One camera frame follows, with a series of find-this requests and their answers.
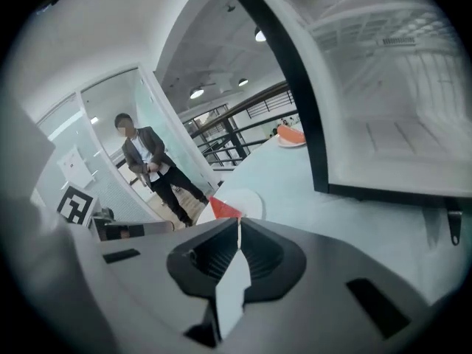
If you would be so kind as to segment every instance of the dark blazer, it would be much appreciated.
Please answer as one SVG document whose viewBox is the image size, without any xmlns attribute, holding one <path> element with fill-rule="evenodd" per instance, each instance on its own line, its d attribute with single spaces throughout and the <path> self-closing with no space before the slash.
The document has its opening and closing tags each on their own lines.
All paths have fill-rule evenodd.
<svg viewBox="0 0 472 354">
<path fill-rule="evenodd" d="M 150 126 L 138 128 L 138 136 L 141 139 L 142 144 L 147 148 L 147 150 L 149 150 L 149 152 L 153 154 L 154 163 L 157 165 L 165 163 L 170 167 L 177 167 L 176 163 L 164 153 L 164 142 Z M 122 150 L 130 171 L 133 173 L 142 174 L 145 178 L 146 184 L 150 186 L 148 168 L 142 161 L 141 155 L 129 138 L 126 138 L 125 144 L 122 146 Z"/>
</svg>

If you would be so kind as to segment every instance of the poster on wall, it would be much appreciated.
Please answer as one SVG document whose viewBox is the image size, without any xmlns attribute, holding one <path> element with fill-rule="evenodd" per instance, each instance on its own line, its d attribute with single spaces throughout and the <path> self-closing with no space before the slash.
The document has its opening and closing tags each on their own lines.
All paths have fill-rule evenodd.
<svg viewBox="0 0 472 354">
<path fill-rule="evenodd" d="M 58 165 L 66 180 L 79 187 L 86 187 L 94 180 L 76 146 L 58 161 Z"/>
</svg>

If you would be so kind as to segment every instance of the ceiling vent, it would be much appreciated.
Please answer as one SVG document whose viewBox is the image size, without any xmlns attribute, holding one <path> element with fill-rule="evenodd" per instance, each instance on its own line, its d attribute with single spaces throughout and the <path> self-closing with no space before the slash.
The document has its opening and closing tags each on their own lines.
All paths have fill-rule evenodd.
<svg viewBox="0 0 472 354">
<path fill-rule="evenodd" d="M 414 37 L 403 37 L 403 38 L 384 38 L 382 40 L 384 46 L 414 46 L 416 40 Z"/>
</svg>

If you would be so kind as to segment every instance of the white table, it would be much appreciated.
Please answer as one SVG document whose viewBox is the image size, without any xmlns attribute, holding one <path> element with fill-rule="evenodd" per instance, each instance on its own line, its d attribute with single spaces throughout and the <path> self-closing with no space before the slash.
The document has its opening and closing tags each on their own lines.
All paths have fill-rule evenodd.
<svg viewBox="0 0 472 354">
<path fill-rule="evenodd" d="M 350 243 L 416 288 L 432 304 L 457 288 L 470 265 L 470 224 L 453 246 L 445 210 L 357 201 L 315 192 L 306 146 L 272 138 L 215 193 L 248 188 L 263 200 L 263 219 Z"/>
</svg>

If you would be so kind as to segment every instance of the white wall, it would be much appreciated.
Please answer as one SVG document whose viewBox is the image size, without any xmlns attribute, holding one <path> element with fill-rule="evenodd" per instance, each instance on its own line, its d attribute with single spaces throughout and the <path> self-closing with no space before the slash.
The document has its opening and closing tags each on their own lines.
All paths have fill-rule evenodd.
<svg viewBox="0 0 472 354">
<path fill-rule="evenodd" d="M 188 0 L 60 0 L 31 17 L 10 54 L 5 82 L 37 121 L 73 89 L 141 62 L 156 68 Z"/>
</svg>

